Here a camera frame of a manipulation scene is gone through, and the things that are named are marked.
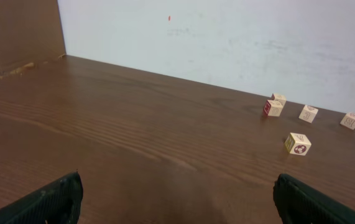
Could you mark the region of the red-sided wooden block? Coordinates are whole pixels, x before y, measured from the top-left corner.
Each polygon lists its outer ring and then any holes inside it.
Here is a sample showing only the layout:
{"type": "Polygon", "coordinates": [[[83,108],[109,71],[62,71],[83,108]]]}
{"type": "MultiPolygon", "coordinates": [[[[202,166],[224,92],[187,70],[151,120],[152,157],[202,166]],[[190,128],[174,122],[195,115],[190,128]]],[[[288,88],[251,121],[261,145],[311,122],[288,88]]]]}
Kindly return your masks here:
{"type": "Polygon", "coordinates": [[[267,100],[263,112],[267,116],[274,116],[274,117],[279,117],[284,106],[281,104],[279,101],[275,100],[267,100]]]}

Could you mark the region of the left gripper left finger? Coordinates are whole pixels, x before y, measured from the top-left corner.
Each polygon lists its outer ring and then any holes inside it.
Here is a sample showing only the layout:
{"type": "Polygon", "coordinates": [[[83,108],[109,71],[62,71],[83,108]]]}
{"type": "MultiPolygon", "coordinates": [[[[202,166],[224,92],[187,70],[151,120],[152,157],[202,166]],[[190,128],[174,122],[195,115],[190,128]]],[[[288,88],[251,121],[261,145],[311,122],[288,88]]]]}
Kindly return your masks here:
{"type": "Polygon", "coordinates": [[[0,209],[0,224],[77,224],[83,200],[79,173],[72,172],[0,209]]]}

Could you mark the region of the wooden block numeral three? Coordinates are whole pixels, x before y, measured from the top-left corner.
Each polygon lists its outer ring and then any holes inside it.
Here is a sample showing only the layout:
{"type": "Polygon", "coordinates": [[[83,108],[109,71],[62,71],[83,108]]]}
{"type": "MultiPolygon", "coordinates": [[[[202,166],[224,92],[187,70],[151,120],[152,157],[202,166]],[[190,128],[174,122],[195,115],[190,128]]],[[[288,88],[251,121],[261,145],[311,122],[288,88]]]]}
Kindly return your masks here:
{"type": "Polygon", "coordinates": [[[315,116],[317,115],[318,113],[318,109],[317,108],[314,108],[312,106],[309,106],[309,105],[305,105],[302,109],[302,112],[300,113],[299,115],[299,119],[303,120],[303,121],[306,121],[308,123],[312,123],[315,116]]]}

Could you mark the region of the wooden block soccer ball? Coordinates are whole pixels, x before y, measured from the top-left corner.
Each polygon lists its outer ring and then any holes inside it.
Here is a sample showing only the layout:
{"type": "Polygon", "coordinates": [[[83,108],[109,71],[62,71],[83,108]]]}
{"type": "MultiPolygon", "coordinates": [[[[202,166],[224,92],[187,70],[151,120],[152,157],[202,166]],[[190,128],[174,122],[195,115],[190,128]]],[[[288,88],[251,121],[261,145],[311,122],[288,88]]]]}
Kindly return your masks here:
{"type": "Polygon", "coordinates": [[[311,148],[310,140],[304,134],[290,133],[284,142],[290,154],[305,156],[311,148]]]}

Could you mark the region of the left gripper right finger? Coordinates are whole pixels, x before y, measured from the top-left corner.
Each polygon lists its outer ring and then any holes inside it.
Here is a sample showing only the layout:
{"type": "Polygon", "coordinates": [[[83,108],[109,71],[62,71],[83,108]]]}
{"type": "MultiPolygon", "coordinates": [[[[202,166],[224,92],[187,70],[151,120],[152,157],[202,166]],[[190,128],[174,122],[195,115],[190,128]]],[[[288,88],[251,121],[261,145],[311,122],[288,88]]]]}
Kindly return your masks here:
{"type": "Polygon", "coordinates": [[[288,174],[280,174],[273,200],[283,224],[355,224],[355,210],[288,174]]]}

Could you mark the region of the top wooden block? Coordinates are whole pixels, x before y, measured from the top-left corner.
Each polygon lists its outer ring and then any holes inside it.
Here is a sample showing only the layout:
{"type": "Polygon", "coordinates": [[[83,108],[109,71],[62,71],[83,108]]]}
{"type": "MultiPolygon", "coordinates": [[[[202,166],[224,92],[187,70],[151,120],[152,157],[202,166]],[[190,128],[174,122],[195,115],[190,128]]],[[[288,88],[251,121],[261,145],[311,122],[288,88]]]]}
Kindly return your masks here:
{"type": "Polygon", "coordinates": [[[287,99],[284,95],[280,95],[277,93],[273,93],[271,99],[274,101],[278,101],[282,106],[285,106],[287,102],[287,99]]]}

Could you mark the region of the green-print wooden block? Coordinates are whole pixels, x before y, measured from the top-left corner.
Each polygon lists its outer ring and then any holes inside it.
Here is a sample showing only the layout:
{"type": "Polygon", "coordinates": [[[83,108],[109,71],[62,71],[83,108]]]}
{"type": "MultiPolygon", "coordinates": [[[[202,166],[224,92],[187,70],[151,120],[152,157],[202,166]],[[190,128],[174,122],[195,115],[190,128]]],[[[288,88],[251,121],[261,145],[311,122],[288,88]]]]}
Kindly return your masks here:
{"type": "Polygon", "coordinates": [[[347,113],[344,115],[344,118],[341,120],[340,125],[345,126],[346,128],[355,129],[355,113],[347,113]]]}

